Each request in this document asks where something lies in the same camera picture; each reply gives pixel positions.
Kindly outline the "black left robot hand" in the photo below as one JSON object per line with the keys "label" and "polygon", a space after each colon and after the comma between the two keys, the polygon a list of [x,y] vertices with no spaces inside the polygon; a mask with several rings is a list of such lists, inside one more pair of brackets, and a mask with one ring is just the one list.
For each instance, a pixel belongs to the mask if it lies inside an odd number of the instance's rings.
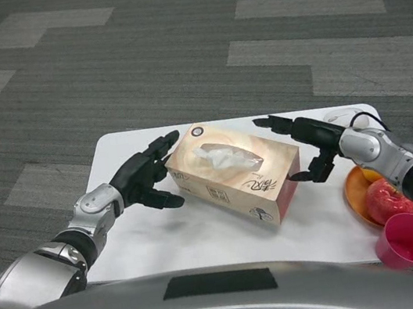
{"label": "black left robot hand", "polygon": [[125,208],[135,204],[158,210],[183,206],[185,199],[181,196],[154,188],[167,176],[168,153],[179,137],[176,130],[153,140],[145,151],[131,156],[117,170],[109,184],[121,194]]}

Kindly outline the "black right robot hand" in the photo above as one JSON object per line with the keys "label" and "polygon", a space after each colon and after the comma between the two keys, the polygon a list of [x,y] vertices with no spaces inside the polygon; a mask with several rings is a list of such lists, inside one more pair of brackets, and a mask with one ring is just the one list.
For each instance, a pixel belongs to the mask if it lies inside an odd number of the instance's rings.
{"label": "black right robot hand", "polygon": [[291,175],[291,181],[326,182],[335,166],[335,157],[342,156],[339,142],[345,127],[306,117],[292,120],[275,115],[253,119],[253,124],[260,128],[270,128],[278,135],[290,135],[292,140],[319,148],[320,154],[310,162],[307,171]]}

